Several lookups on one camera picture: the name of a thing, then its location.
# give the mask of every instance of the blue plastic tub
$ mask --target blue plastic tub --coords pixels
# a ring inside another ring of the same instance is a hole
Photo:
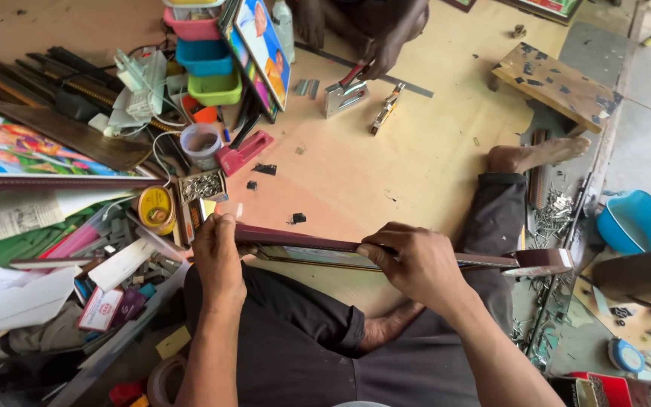
[[[633,190],[608,200],[597,216],[597,229],[607,244],[621,254],[651,251],[651,195]]]
[[[177,38],[175,59],[192,76],[228,75],[233,60],[223,41],[185,41]]]

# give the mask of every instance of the yellow tin can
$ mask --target yellow tin can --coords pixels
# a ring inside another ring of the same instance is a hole
[[[140,222],[158,235],[168,235],[175,228],[175,200],[166,188],[149,187],[138,200]]]

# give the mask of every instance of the wooden floor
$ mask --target wooden floor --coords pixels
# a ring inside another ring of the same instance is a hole
[[[325,120],[322,89],[349,69],[297,50],[292,83],[319,79],[318,99],[291,92],[277,123],[256,127],[276,139],[256,161],[276,164],[277,175],[240,170],[228,180],[230,201],[219,210],[240,207],[240,220],[252,225],[343,240],[358,241],[391,220],[456,237],[483,155],[497,144],[516,145],[533,115],[518,91],[487,89],[491,69],[519,41],[558,56],[568,28],[493,0],[479,0],[468,14],[436,0],[429,7],[423,34],[403,47],[389,74],[431,90],[433,98],[405,91],[373,137],[370,123],[393,85],[369,83],[368,102]],[[18,9],[26,14],[17,15]],[[109,64],[116,47],[127,51],[162,41],[162,11],[156,0],[0,0],[0,59],[58,45]],[[526,25],[526,38],[511,38],[517,24]],[[325,50],[357,59],[332,35]],[[258,189],[246,189],[248,181],[258,181]],[[299,212],[307,222],[287,225]],[[276,268],[367,314],[379,314],[399,298],[381,274]]]

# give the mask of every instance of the stacked plastic bins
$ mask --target stacked plastic bins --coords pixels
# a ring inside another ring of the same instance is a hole
[[[242,94],[240,70],[233,65],[217,24],[224,0],[195,1],[163,0],[168,5],[165,23],[177,34],[175,59],[188,73],[187,93],[203,106],[237,104]],[[195,20],[193,13],[204,18]]]

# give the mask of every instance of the wooden stool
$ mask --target wooden stool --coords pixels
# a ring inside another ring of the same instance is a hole
[[[574,120],[576,125],[566,129],[569,137],[585,130],[601,133],[623,98],[527,43],[520,43],[492,72],[492,91],[504,81]]]

